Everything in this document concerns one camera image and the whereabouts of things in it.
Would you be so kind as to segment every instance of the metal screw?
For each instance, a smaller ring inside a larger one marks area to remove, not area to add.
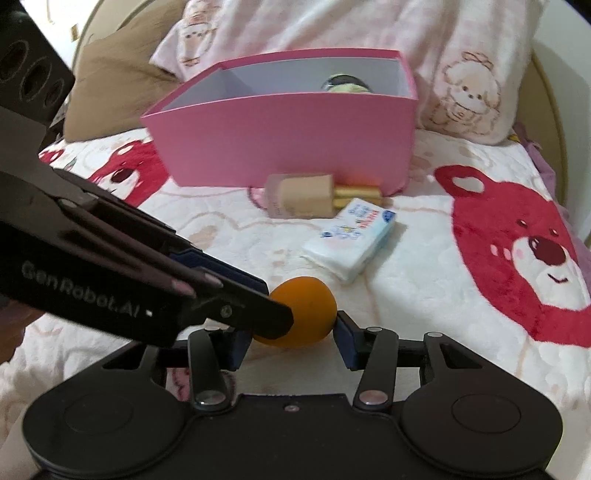
[[[204,407],[213,407],[224,403],[226,396],[218,390],[204,390],[195,395],[195,401]]]
[[[382,405],[388,401],[388,395],[381,390],[365,390],[359,394],[359,401],[366,405]]]
[[[230,305],[224,305],[220,310],[220,315],[223,319],[228,319],[232,316],[232,307]]]

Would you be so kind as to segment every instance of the orange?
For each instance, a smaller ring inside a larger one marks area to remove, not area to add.
[[[266,345],[298,348],[320,342],[332,330],[336,320],[336,300],[318,278],[296,277],[271,292],[271,298],[291,308],[294,324],[276,340],[255,336]]]

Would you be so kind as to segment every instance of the pink pillowcase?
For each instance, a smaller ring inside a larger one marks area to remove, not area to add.
[[[296,48],[402,51],[417,126],[495,144],[509,133],[547,0],[190,0],[151,62],[186,81],[219,61]]]

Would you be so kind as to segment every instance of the pink box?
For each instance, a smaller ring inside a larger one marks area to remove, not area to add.
[[[373,92],[328,93],[339,73]],[[181,186],[262,187],[272,173],[332,173],[337,184],[406,185],[417,93],[400,52],[323,48],[218,63],[142,117]]]

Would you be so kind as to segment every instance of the bear print blanket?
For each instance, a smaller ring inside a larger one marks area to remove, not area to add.
[[[300,256],[324,220],[269,219],[245,189],[178,187],[144,129],[61,142],[41,159],[141,206],[270,289],[312,275],[362,327],[455,338],[555,403],[564,437],[549,470],[560,480],[591,477],[591,299],[569,233],[521,144],[487,147],[417,131],[409,185],[390,199],[394,231],[349,286]],[[0,367],[0,445],[36,396],[124,342],[50,315],[31,325]],[[343,366],[331,339],[299,350],[254,342],[235,380],[240,392],[352,395],[359,373]],[[186,396],[183,371],[168,385]],[[417,387],[418,372],[401,369],[396,398]]]

